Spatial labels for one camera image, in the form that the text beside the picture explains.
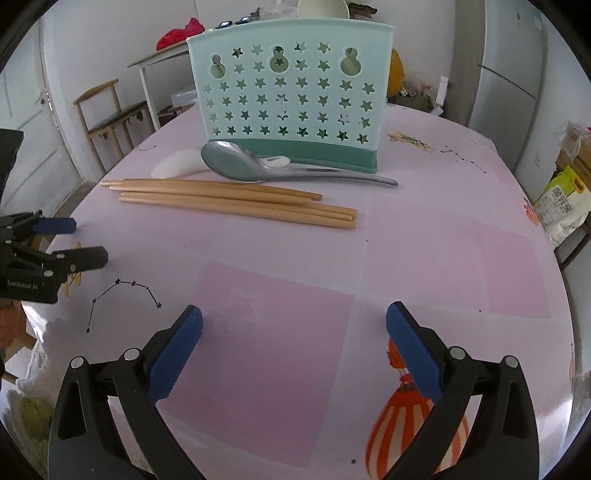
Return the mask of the small white ceramic spoon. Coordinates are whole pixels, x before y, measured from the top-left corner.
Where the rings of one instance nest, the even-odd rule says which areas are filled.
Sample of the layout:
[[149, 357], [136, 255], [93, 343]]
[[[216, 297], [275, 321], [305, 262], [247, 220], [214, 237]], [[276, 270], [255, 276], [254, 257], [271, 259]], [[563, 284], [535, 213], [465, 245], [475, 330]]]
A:
[[[202, 160], [200, 155], [200, 150], [201, 148], [174, 152], [154, 167], [151, 173], [151, 178], [162, 180], [180, 179], [205, 171], [213, 172], [204, 164], [204, 160]], [[271, 160], [263, 159], [263, 162], [271, 167], [283, 167], [290, 164], [287, 157], [273, 157]]]

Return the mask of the large metal spoon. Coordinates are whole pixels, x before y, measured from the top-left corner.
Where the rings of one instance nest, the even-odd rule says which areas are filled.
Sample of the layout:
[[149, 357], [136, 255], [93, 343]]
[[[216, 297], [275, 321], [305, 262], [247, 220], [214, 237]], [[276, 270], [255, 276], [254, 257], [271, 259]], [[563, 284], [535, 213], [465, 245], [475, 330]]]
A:
[[291, 180], [342, 180], [370, 182], [397, 187], [398, 182], [387, 177], [353, 172], [331, 167], [288, 164], [269, 166], [255, 153], [228, 141], [211, 141], [200, 150], [204, 164], [226, 179], [245, 183]]

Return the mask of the wooden chopstick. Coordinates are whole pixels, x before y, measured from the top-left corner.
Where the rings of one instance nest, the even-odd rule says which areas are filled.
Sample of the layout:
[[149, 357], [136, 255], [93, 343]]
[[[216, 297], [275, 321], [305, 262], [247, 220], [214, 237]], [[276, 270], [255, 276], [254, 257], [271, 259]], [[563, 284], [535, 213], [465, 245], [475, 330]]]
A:
[[205, 188], [217, 188], [224, 190], [252, 191], [259, 193], [270, 193], [305, 198], [313, 201], [322, 201], [322, 194], [295, 189], [287, 189], [259, 184], [242, 184], [232, 182], [217, 182], [204, 180], [162, 180], [162, 179], [125, 179], [125, 180], [102, 180], [100, 186], [115, 189], [116, 187], [145, 187], [149, 191], [164, 187], [172, 191], [197, 191]]
[[255, 201], [255, 202], [266, 202], [266, 203], [276, 203], [276, 204], [284, 204], [284, 205], [308, 205], [311, 203], [311, 200], [288, 196], [288, 195], [279, 195], [279, 194], [270, 194], [270, 193], [259, 193], [259, 192], [252, 192], [252, 191], [239, 191], [239, 190], [224, 190], [224, 189], [217, 189], [217, 188], [205, 188], [204, 190], [197, 190], [197, 191], [172, 191], [167, 187], [164, 187], [162, 190], [157, 188], [155, 191], [149, 191], [145, 187], [116, 187], [115, 189], [111, 189], [113, 191], [119, 192], [131, 192], [131, 193], [150, 193], [150, 194], [168, 194], [168, 195], [184, 195], [184, 196], [198, 196], [198, 197], [207, 197], [207, 198], [219, 198], [219, 199], [231, 199], [231, 200], [246, 200], [246, 201]]
[[152, 199], [139, 198], [137, 196], [120, 196], [119, 200], [129, 204], [204, 211], [225, 215], [236, 215], [249, 218], [259, 218], [303, 225], [315, 225], [344, 230], [353, 230], [356, 228], [356, 223], [353, 220], [342, 220], [331, 217], [322, 217], [320, 215], [304, 213], [303, 211], [301, 211], [301, 209], [295, 209], [294, 211], [277, 210], [276, 208], [246, 206], [241, 203], [237, 203], [235, 205], [222, 204], [219, 202], [206, 202], [204, 200], [197, 200], [197, 198]]
[[353, 216], [353, 214], [335, 212], [330, 210], [322, 210], [317, 206], [286, 205], [269, 202], [256, 202], [249, 200], [235, 200], [200, 196], [123, 192], [119, 195], [119, 200], [127, 203], [157, 205], [174, 208], [196, 209], [198, 206], [204, 205], [232, 208], [249, 207], [249, 209], [259, 208], [267, 210], [286, 211], [291, 213], [302, 213], [338, 220], [353, 221], [353, 219], [355, 219], [355, 216]]

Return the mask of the white door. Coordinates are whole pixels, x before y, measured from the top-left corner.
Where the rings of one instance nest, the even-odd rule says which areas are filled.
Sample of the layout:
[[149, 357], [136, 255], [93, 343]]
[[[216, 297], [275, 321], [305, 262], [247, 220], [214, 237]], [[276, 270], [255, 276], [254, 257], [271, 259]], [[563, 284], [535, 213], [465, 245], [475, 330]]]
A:
[[82, 185], [82, 179], [52, 112], [39, 23], [30, 28], [1, 73], [1, 126], [24, 133], [2, 196], [2, 210], [53, 214]]

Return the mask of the wooden chair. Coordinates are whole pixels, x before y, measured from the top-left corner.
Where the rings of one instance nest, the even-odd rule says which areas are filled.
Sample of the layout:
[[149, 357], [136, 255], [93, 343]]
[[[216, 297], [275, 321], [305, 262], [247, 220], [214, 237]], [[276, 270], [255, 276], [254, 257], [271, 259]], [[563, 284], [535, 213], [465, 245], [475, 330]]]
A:
[[[150, 111], [148, 108], [147, 101], [141, 101], [134, 103], [130, 106], [123, 108], [119, 101], [119, 97], [117, 94], [117, 90], [115, 85], [119, 82], [118, 78], [114, 78], [107, 82], [104, 82], [100, 85], [94, 86], [84, 93], [82, 93], [78, 98], [76, 98], [72, 105], [76, 108], [82, 128], [84, 130], [85, 137], [90, 145], [91, 151], [97, 160], [97, 163], [101, 169], [103, 174], [107, 173], [106, 167], [104, 162], [102, 161], [100, 154], [95, 146], [94, 141], [97, 138], [103, 138], [105, 140], [110, 139], [111, 143], [114, 146], [115, 153], [117, 155], [118, 160], [122, 160], [124, 158], [123, 150], [119, 143], [119, 140], [116, 135], [116, 129], [121, 127], [127, 139], [127, 143], [129, 144], [131, 149], [134, 149], [134, 143], [131, 139], [131, 134], [127, 127], [127, 124], [130, 122], [132, 118], [137, 119], [138, 121], [142, 122], [144, 119], [147, 120], [148, 126], [150, 128], [151, 133], [156, 131], [154, 122], [151, 118]], [[88, 126], [86, 117], [84, 115], [84, 111], [82, 108], [82, 104], [94, 98], [97, 95], [100, 95], [103, 91], [109, 90], [112, 96], [112, 100], [114, 103], [114, 111], [111, 115], [107, 118], [99, 121], [92, 127]]]

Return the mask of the pink patterned tablecloth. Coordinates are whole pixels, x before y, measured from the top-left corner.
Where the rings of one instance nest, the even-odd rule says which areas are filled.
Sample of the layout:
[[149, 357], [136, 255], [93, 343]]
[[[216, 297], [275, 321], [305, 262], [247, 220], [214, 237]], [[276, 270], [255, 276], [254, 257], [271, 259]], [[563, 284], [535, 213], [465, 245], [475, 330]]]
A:
[[573, 329], [554, 250], [490, 142], [391, 107], [379, 171], [394, 188], [313, 182], [356, 209], [353, 230], [126, 204], [95, 188], [56, 250], [104, 247], [29, 320], [58, 375], [83, 356], [142, 347], [188, 305], [204, 334], [158, 409], [209, 479], [368, 479], [421, 414], [390, 409], [400, 383], [385, 315], [416, 320], [472, 357], [519, 359], [540, 469], [565, 448]]

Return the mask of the red plastic bag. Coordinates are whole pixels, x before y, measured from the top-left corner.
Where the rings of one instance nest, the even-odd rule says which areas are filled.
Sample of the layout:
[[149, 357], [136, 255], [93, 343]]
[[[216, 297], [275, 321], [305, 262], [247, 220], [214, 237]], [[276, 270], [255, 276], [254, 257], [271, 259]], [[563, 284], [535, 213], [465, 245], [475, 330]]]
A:
[[204, 33], [205, 27], [197, 18], [191, 17], [183, 28], [174, 28], [166, 32], [156, 43], [156, 51], [184, 42], [187, 38]]

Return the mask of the white rice bag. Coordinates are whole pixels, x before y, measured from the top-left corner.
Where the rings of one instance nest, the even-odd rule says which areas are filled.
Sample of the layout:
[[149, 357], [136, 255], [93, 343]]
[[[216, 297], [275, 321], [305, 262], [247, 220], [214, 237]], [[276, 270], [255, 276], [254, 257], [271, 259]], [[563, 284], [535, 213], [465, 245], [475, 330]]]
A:
[[534, 204], [551, 244], [557, 248], [590, 213], [590, 190], [577, 173], [566, 166], [552, 179]]

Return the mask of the mint green utensil holder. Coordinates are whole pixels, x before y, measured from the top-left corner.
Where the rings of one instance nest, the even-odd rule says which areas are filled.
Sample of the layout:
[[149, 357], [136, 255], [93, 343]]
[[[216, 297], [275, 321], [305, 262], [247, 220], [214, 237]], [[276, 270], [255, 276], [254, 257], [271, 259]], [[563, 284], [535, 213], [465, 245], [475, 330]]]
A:
[[377, 170], [394, 26], [277, 19], [187, 39], [204, 131], [260, 157]]

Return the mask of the cardboard box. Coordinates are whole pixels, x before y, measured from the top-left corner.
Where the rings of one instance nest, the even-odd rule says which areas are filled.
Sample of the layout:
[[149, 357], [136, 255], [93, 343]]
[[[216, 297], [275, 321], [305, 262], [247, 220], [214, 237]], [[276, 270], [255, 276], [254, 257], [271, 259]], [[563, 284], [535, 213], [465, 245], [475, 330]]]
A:
[[560, 152], [557, 168], [563, 170], [567, 165], [590, 173], [590, 127], [568, 121], [559, 131]]

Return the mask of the silver refrigerator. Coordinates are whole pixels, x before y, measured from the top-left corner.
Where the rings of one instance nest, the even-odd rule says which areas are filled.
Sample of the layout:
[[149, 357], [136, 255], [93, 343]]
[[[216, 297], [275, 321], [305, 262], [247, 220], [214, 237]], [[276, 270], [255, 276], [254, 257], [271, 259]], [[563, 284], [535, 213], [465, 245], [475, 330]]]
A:
[[544, 70], [541, 13], [528, 1], [484, 3], [484, 50], [469, 127], [513, 170], [537, 108]]

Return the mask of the yellow plastic bag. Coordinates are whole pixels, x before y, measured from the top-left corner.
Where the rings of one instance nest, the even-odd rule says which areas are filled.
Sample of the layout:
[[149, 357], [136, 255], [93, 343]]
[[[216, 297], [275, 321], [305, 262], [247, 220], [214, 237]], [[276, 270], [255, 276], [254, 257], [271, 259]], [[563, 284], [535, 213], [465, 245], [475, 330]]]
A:
[[391, 63], [389, 69], [389, 79], [387, 88], [387, 97], [394, 97], [398, 95], [403, 86], [406, 78], [404, 66], [398, 51], [393, 49], [391, 53]]

